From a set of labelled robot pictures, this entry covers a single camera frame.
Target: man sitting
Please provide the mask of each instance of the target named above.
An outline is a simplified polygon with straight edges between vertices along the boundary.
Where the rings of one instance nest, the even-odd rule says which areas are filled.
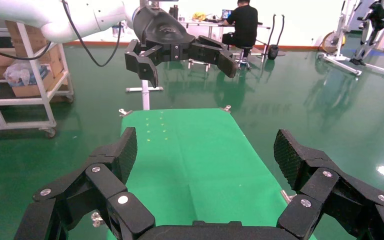
[[[223,22],[224,26],[234,23],[234,33],[223,34],[222,42],[237,47],[252,47],[256,44],[258,28],[258,11],[250,6],[250,0],[238,0],[237,8]],[[243,54],[247,60],[248,51]]]

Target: black shirt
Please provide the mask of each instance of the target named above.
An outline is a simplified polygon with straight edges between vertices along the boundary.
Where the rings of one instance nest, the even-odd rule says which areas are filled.
[[[232,11],[227,22],[234,23],[234,37],[243,47],[252,47],[256,44],[258,28],[258,11],[250,5],[240,6]]]

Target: white robotic arm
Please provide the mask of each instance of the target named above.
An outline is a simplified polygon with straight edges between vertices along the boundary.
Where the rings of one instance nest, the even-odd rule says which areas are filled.
[[[127,20],[131,25],[139,0],[65,0],[80,36],[107,30]],[[40,28],[45,38],[54,43],[77,39],[61,0],[0,0],[0,19]]]
[[[54,43],[71,42],[127,20],[139,41],[132,40],[125,50],[126,68],[141,80],[150,81],[153,87],[158,85],[156,66],[162,62],[193,59],[217,65],[230,78],[236,74],[238,64],[226,45],[204,36],[195,38],[167,12],[147,6],[146,0],[69,0],[63,5],[66,1],[0,0],[0,19],[40,28],[45,38]],[[100,67],[112,59],[118,47],[106,63],[99,64],[80,42]]]

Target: green cloth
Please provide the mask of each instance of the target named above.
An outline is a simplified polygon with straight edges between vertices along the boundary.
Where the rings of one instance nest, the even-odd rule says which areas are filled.
[[[282,189],[228,112],[135,111],[123,118],[126,127],[136,128],[138,146],[127,187],[157,226],[276,226],[287,206]]]

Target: stool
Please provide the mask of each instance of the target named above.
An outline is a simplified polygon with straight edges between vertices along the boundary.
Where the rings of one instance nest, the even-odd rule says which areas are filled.
[[[245,51],[251,52],[253,49],[253,46],[236,46],[239,49],[242,49],[242,52],[240,53],[240,57],[235,58],[235,61],[237,62],[237,68],[241,69],[241,65],[246,65],[246,69],[251,70],[252,67],[250,65],[250,62],[248,60],[244,60],[244,53]]]

